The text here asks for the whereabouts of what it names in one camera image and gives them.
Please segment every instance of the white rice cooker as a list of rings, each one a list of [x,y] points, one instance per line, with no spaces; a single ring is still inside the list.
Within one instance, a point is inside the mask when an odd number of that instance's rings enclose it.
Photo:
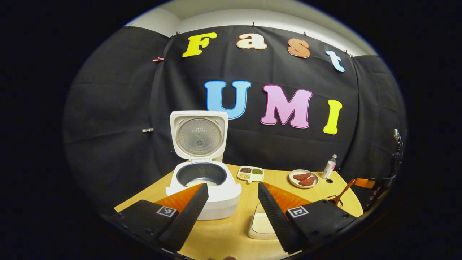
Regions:
[[[189,161],[175,167],[166,187],[167,196],[199,183],[207,183],[208,200],[197,220],[232,216],[237,209],[241,185],[236,184],[221,161],[226,147],[228,114],[220,111],[174,111],[170,115],[173,146]]]

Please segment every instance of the pink letter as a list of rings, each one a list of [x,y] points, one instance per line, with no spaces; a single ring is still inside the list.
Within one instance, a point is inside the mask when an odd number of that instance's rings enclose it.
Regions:
[[[267,93],[266,113],[261,118],[262,124],[276,124],[276,110],[279,114],[281,124],[285,125],[290,116],[294,113],[290,125],[296,128],[308,128],[308,105],[313,94],[304,89],[298,89],[290,102],[287,102],[286,95],[282,88],[277,85],[266,85],[263,90]]]

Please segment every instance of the foam letter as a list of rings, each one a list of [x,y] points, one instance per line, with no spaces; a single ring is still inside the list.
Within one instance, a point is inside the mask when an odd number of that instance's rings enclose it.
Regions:
[[[199,49],[199,46],[202,48],[205,48],[208,46],[208,43],[210,42],[210,39],[215,39],[217,37],[217,34],[214,32],[206,33],[206,34],[199,34],[199,35],[194,35],[188,38],[189,44],[188,48],[186,49],[186,52],[183,53],[183,58],[188,57],[188,56],[194,56],[194,55],[199,55],[202,53],[202,50]]]
[[[308,58],[311,55],[310,50],[307,49],[308,47],[309,45],[306,41],[292,38],[289,40],[287,50],[294,56]]]
[[[266,85],[263,90],[267,93],[267,104],[265,116],[260,119],[262,124],[276,124],[276,111],[279,114],[281,124],[285,125],[290,116],[294,114],[290,125],[296,128],[307,128],[308,123],[308,106],[313,94],[304,89],[298,89],[293,95],[290,102],[287,102],[286,95],[282,88],[277,85]]]
[[[337,122],[339,120],[340,109],[342,109],[342,103],[333,99],[330,99],[327,103],[330,106],[330,111],[327,125],[324,126],[324,133],[335,135],[337,133]]]
[[[268,45],[265,44],[265,38],[260,34],[255,33],[246,33],[239,35],[239,40],[236,45],[241,49],[251,49],[254,48],[256,50],[264,50]]]
[[[338,57],[335,52],[331,51],[331,50],[327,50],[326,51],[326,54],[330,56],[330,60],[332,61],[332,64],[334,65],[334,67],[340,71],[340,72],[344,72],[345,71],[345,68],[342,67],[339,63],[339,61],[341,61],[342,59],[340,59],[340,57]]]
[[[208,81],[204,84],[207,89],[207,110],[224,111],[228,113],[228,118],[236,119],[244,114],[247,103],[247,89],[252,86],[248,81],[238,80],[232,83],[236,89],[236,105],[233,109],[225,109],[221,103],[221,94],[226,83],[221,80]]]

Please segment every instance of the brown spatula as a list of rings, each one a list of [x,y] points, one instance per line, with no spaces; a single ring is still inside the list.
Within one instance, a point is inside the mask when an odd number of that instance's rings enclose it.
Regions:
[[[338,196],[336,196],[333,199],[328,200],[328,202],[333,203],[335,206],[339,204],[340,197],[355,183],[356,179],[352,179],[348,184],[346,185],[345,189],[340,193]]]

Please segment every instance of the white tray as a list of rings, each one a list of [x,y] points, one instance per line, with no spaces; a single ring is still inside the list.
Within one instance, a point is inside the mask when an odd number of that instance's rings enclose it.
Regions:
[[[241,169],[242,168],[250,168],[250,173],[242,173],[241,172]],[[255,174],[255,173],[252,173],[252,171],[254,169],[259,169],[262,174]],[[239,176],[239,174],[242,173],[242,174],[250,174],[250,178],[249,179],[246,179],[246,178],[242,178],[241,176]],[[262,181],[264,178],[265,178],[265,171],[262,169],[262,168],[259,168],[259,167],[252,167],[252,166],[241,166],[239,168],[239,171],[237,172],[237,177],[241,180],[246,180],[247,183],[251,183],[252,181]]]

